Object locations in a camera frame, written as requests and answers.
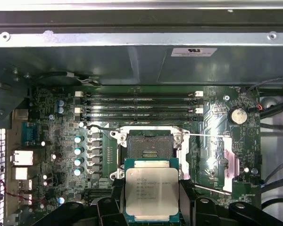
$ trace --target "red cable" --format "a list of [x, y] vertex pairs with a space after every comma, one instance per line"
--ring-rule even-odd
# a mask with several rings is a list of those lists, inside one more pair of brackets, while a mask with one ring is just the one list
[[23, 200], [26, 200], [26, 201], [31, 201], [31, 202], [43, 202], [44, 200], [42, 199], [28, 199], [28, 198], [25, 198], [24, 196], [22, 195], [19, 195], [19, 194], [12, 194], [12, 193], [9, 193], [7, 191], [7, 188], [6, 188], [6, 184], [4, 183], [3, 180], [0, 180], [0, 183], [3, 185], [4, 187], [4, 193], [9, 195], [9, 196], [13, 196], [13, 197], [18, 197], [19, 199], [23, 199]]
[[258, 109], [259, 109], [260, 111], [262, 111], [262, 110], [263, 110], [263, 107], [262, 107], [261, 105], [258, 105]]

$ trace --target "white label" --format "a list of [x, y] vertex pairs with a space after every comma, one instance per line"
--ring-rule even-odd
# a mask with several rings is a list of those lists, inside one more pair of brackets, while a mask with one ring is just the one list
[[174, 48], [172, 57], [210, 57], [217, 48]]

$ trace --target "capacitor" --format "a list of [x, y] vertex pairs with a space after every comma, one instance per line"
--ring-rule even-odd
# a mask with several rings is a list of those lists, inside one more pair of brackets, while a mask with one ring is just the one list
[[49, 178], [51, 178], [52, 177], [52, 173], [48, 173], [48, 174], [44, 174], [43, 175], [43, 179], [44, 180], [47, 180], [47, 179], [49, 179]]
[[50, 114], [50, 115], [48, 116], [48, 118], [49, 118], [49, 120], [54, 120], [54, 119], [55, 119], [55, 116], [54, 116], [53, 114]]
[[82, 147], [77, 147], [76, 149], [75, 149], [75, 154], [76, 155], [79, 155], [79, 154], [81, 154], [81, 153], [83, 153], [84, 152], [84, 148], [82, 148]]
[[84, 168], [83, 168], [83, 167], [79, 167], [79, 168], [77, 168], [77, 169], [74, 170], [74, 174], [75, 174], [76, 176], [81, 175], [81, 173], [83, 173], [83, 172], [84, 172]]
[[79, 122], [79, 127], [81, 128], [86, 128], [87, 127], [87, 123], [84, 121]]
[[236, 125], [242, 125], [247, 121], [248, 114], [246, 110], [240, 107], [233, 108], [228, 113], [228, 119], [231, 123]]
[[42, 146], [42, 147], [50, 146], [50, 145], [52, 145], [52, 143], [51, 143], [50, 141], [42, 141], [42, 142], [41, 142], [41, 146]]
[[78, 158], [78, 159], [75, 160], [75, 166], [79, 166], [79, 165], [81, 165], [83, 162], [84, 162], [84, 159], [83, 159], [83, 158]]
[[65, 101], [64, 100], [58, 100], [57, 104], [58, 104], [59, 107], [64, 107]]
[[62, 205], [65, 203], [65, 199], [63, 197], [58, 198], [58, 204]]
[[43, 185], [44, 185], [44, 186], [48, 186], [48, 185], [50, 185], [51, 183], [52, 183], [52, 179], [49, 178], [49, 179], [47, 179], [47, 180], [44, 180]]
[[64, 112], [64, 108], [63, 107], [58, 107], [58, 113], [59, 114], [63, 114]]
[[84, 137], [83, 136], [76, 136], [75, 137], [75, 143], [80, 143], [80, 142], [82, 142], [82, 141], [84, 141]]
[[62, 154], [61, 153], [54, 153], [51, 155], [51, 158], [53, 160], [60, 160], [62, 158]]

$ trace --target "black cable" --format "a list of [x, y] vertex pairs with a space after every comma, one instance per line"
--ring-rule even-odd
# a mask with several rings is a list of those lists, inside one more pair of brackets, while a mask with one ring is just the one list
[[274, 169], [273, 172], [271, 172], [266, 179], [264, 180], [264, 183], [267, 184], [267, 182], [270, 180], [270, 178], [275, 175], [277, 172], [279, 172], [280, 170], [283, 169], [283, 163], [281, 165], [279, 165], [277, 168]]
[[268, 201], [262, 203], [261, 208], [265, 209], [267, 206], [270, 206], [270, 205], [273, 205], [273, 204], [276, 204], [276, 203], [281, 203], [281, 202], [283, 202], [283, 198], [271, 199], [271, 200], [268, 200]]
[[260, 112], [260, 119], [265, 119], [267, 117], [272, 117], [276, 114], [279, 114], [283, 112], [283, 102], [280, 104], [277, 104], [275, 106], [269, 107], [265, 109], [264, 111]]
[[260, 127], [267, 128], [267, 129], [283, 130], [283, 125], [269, 125], [269, 124], [266, 124], [266, 123], [260, 123]]
[[37, 78], [33, 79], [33, 82], [38, 82], [42, 79], [47, 79], [47, 78], [51, 78], [51, 77], [63, 77], [63, 76], [67, 76], [68, 73], [67, 72], [46, 72], [46, 73], [41, 73], [37, 76]]
[[257, 191], [257, 193], [264, 193], [264, 192], [268, 192], [270, 190], [279, 188], [279, 187], [283, 187], [283, 179], [277, 180], [275, 182], [272, 182], [268, 185], [265, 185], [264, 187], [262, 187], [261, 189], [259, 189]]
[[267, 83], [270, 83], [270, 82], [273, 82], [273, 81], [279, 81], [279, 80], [283, 80], [283, 77], [277, 77], [277, 78], [273, 78], [273, 79], [264, 80], [264, 81], [262, 81], [262, 82], [259, 82], [259, 83], [255, 84], [255, 85], [252, 85], [252, 86], [249, 87], [249, 89], [246, 91], [246, 96], [247, 96], [256, 106], [258, 106], [259, 109], [260, 109], [260, 108], [263, 109], [263, 107], [258, 103], [258, 101], [255, 100], [255, 99], [251, 96], [250, 92], [251, 92], [253, 89], [255, 89], [255, 88], [259, 87], [259, 86], [262, 86], [262, 85], [264, 85], [264, 84], [267, 84]]
[[101, 127], [101, 126], [98, 126], [98, 125], [90, 125], [90, 126], [87, 126], [86, 128], [87, 129], [91, 129], [92, 127], [96, 127], [98, 129], [101, 129], [101, 130], [117, 131], [117, 132], [119, 132], [119, 129], [111, 129], [111, 128], [106, 128], [106, 127]]

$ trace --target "cable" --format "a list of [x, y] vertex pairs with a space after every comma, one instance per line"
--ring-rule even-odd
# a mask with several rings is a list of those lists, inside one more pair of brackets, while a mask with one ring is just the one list
[[268, 192], [270, 190], [279, 188], [279, 187], [283, 187], [283, 179], [277, 180], [275, 182], [272, 182], [268, 185], [265, 185], [264, 187], [262, 187], [261, 189], [259, 189], [257, 191], [257, 193], [264, 193], [264, 192]]
[[39, 76], [34, 80], [34, 82], [38, 82], [42, 79], [47, 79], [51, 77], [71, 77], [68, 72], [47, 72], [47, 73], [41, 73]]
[[281, 165], [279, 165], [277, 168], [274, 169], [273, 172], [271, 172], [266, 179], [264, 180], [264, 183], [267, 184], [267, 182], [270, 180], [270, 178], [275, 175], [277, 172], [279, 172], [280, 170], [283, 169], [283, 163]]
[[283, 130], [283, 125], [269, 125], [269, 124], [266, 124], [266, 123], [260, 123], [260, 127], [267, 128], [267, 129]]
[[260, 119], [265, 119], [267, 117], [272, 117], [276, 114], [283, 112], [283, 102], [275, 106], [265, 109], [265, 111], [260, 112]]
[[119, 129], [111, 129], [111, 128], [106, 128], [106, 127], [101, 127], [101, 126], [98, 126], [98, 125], [90, 125], [90, 126], [87, 126], [86, 128], [87, 129], [91, 129], [92, 127], [96, 127], [98, 129], [101, 129], [101, 130], [117, 131], [117, 132], [119, 132]]
[[252, 85], [252, 86], [249, 87], [249, 89], [246, 91], [246, 96], [257, 106], [257, 108], [258, 108], [259, 110], [263, 110], [264, 108], [258, 103], [257, 100], [255, 100], [255, 99], [251, 96], [250, 92], [251, 92], [253, 89], [255, 89], [255, 88], [259, 87], [259, 86], [262, 86], [262, 85], [264, 85], [264, 84], [267, 84], [267, 83], [270, 83], [270, 82], [273, 82], [273, 81], [279, 81], [279, 80], [283, 80], [283, 77], [277, 77], [277, 78], [273, 78], [273, 79], [264, 80], [264, 81], [262, 81], [262, 82], [259, 82], [259, 83], [255, 84], [255, 85]]
[[31, 202], [44, 202], [44, 200], [41, 200], [41, 199], [38, 199], [38, 200], [35, 200], [35, 199], [28, 199], [28, 198], [25, 198], [24, 196], [19, 195], [19, 194], [12, 194], [12, 193], [9, 193], [9, 192], [7, 191], [6, 184], [4, 183], [4, 181], [3, 181], [3, 180], [0, 180], [0, 183], [3, 185], [3, 187], [4, 187], [4, 193], [5, 193], [6, 195], [9, 195], [9, 196], [12, 196], [12, 197], [18, 197], [19, 199], [23, 199], [23, 200], [31, 201]]
[[268, 201], [262, 203], [261, 208], [265, 209], [267, 206], [270, 206], [270, 205], [273, 205], [273, 204], [276, 204], [276, 203], [281, 203], [281, 202], [283, 202], [283, 198], [271, 199], [271, 200], [268, 200]]

